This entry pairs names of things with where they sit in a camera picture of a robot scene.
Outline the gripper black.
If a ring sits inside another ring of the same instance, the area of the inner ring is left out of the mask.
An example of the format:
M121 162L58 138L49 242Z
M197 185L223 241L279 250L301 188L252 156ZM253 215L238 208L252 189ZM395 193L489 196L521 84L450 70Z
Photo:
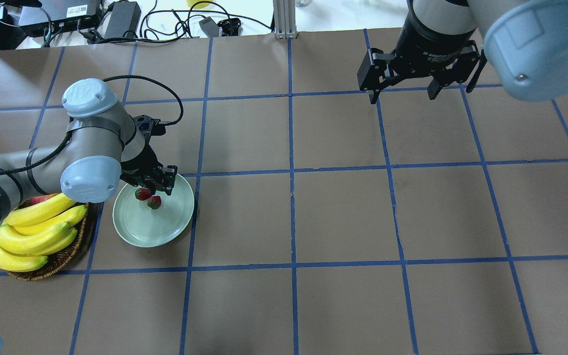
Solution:
M161 164L150 145L151 137L165 135L167 123L149 115L133 117L135 131L125 144L120 179L131 186L171 193L178 175L178 166Z
M359 90L367 93L371 104L377 103L385 88L405 79L432 78L427 88L430 100L452 83L468 81L467 89L473 90L487 63L485 53L471 40L474 31L443 34L409 14L390 53L367 50L357 70Z

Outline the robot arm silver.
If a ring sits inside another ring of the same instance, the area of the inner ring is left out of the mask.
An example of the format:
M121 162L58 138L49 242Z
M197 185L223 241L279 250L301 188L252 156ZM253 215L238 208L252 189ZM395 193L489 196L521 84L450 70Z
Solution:
M75 202L110 200L120 182L171 195L176 166L161 164L149 144L167 122L132 117L108 79L82 79L67 88L63 108L70 117L56 147L0 154L0 223L25 200L63 193Z
M471 92L486 64L517 100L568 95L568 0L410 0L396 47L369 49L357 81L375 104L385 88L432 78L433 100L453 83Z

